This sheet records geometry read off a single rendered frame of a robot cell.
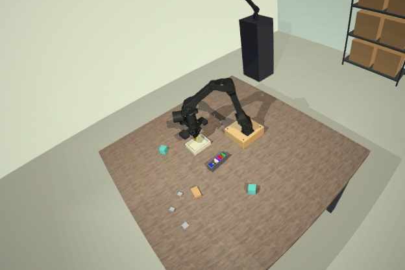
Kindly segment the small turquoise cube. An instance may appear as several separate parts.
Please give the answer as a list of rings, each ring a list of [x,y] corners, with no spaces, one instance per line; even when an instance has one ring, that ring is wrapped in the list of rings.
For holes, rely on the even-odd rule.
[[[168,148],[166,145],[161,145],[159,148],[160,154],[167,154]]]

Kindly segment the small teal cube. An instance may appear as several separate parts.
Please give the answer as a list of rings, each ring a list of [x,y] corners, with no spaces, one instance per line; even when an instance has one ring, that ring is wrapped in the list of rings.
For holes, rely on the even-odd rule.
[[[255,184],[249,184],[248,194],[256,195],[256,185]]]

